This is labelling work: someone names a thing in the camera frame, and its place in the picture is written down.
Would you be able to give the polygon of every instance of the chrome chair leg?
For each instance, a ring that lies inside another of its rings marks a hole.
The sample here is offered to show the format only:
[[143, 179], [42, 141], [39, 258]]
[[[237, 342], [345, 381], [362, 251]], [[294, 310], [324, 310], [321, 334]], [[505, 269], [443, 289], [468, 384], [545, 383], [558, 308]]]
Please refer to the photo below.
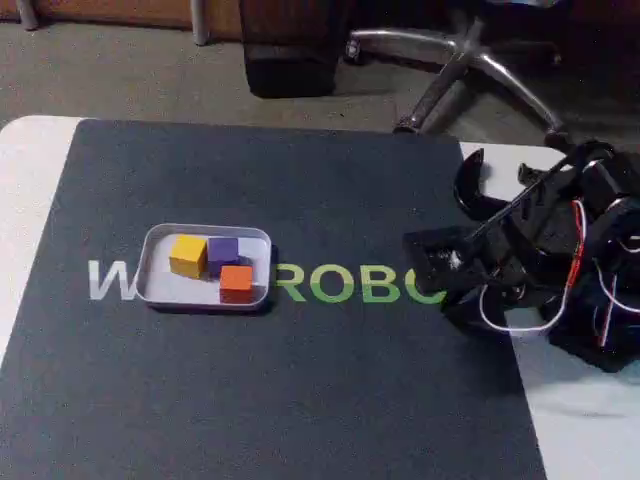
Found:
[[511, 70], [500, 63], [488, 52], [474, 56], [473, 66], [501, 83], [516, 96], [524, 100], [550, 127], [553, 132], [563, 131], [564, 123], [555, 112], [533, 93]]
[[436, 108], [445, 93], [459, 79], [464, 77], [471, 57], [466, 53], [456, 53], [449, 60], [431, 85], [424, 92], [420, 101], [416, 104], [410, 115], [402, 117], [396, 124], [393, 132], [419, 133], [429, 114]]
[[191, 24], [193, 42], [198, 46], [206, 45], [209, 41], [209, 30], [207, 28], [204, 0], [191, 0]]
[[433, 61], [425, 53], [440, 55], [438, 63], [446, 63], [457, 51], [456, 39], [449, 35], [424, 30], [376, 28], [354, 30], [349, 38], [351, 51], [364, 50], [418, 61]]
[[33, 9], [31, 0], [16, 0], [20, 21], [25, 30], [31, 31], [38, 28], [38, 17]]

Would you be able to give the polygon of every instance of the white tray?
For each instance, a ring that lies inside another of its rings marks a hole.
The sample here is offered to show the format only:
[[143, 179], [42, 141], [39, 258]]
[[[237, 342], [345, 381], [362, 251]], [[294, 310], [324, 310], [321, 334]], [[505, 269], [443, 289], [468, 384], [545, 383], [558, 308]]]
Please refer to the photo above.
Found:
[[[219, 279], [192, 279], [176, 275], [169, 268], [169, 255], [178, 235], [202, 238], [236, 237], [243, 263], [253, 267], [251, 303], [223, 303]], [[138, 263], [135, 288], [138, 296], [153, 307], [206, 310], [255, 310], [269, 293], [271, 239], [262, 230], [216, 225], [163, 223], [147, 233]]]

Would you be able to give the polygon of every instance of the red wire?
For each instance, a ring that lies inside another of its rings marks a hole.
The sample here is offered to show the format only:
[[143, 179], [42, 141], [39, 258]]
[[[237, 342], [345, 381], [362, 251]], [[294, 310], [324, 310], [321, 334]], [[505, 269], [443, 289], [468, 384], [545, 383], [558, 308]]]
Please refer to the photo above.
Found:
[[578, 245], [576, 245], [576, 250], [573, 254], [573, 260], [571, 262], [571, 269], [569, 270], [569, 277], [567, 278], [567, 288], [572, 288], [573, 284], [576, 282], [578, 278], [578, 274], [580, 273], [580, 267], [582, 265], [582, 254], [584, 253], [584, 240], [582, 239], [582, 231], [586, 225], [582, 225], [582, 216], [580, 215], [580, 211], [578, 210], [578, 205], [575, 202], [572, 202], [573, 211], [576, 217], [576, 228], [578, 230]]

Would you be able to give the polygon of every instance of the wooden block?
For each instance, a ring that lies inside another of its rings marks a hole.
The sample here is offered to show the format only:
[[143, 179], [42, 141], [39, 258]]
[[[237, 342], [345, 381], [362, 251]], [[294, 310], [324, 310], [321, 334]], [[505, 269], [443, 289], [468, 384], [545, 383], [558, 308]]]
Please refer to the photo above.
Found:
[[178, 235], [169, 256], [171, 271], [190, 278], [200, 278], [207, 262], [207, 241], [191, 235]]
[[232, 237], [214, 237], [207, 241], [207, 269], [218, 277], [225, 265], [236, 265], [238, 256], [238, 239]]
[[220, 273], [222, 303], [251, 303], [253, 268], [225, 265]]

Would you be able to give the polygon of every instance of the desk mat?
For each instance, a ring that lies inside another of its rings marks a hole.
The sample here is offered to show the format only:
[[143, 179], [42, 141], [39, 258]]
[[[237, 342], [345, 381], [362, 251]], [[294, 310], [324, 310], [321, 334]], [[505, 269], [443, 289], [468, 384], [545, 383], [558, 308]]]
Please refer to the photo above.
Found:
[[[544, 478], [510, 342], [405, 282], [403, 232], [466, 222], [461, 160], [410, 135], [81, 123], [2, 366], [0, 471]], [[261, 228], [303, 280], [259, 314], [158, 313], [129, 285], [163, 222]]]

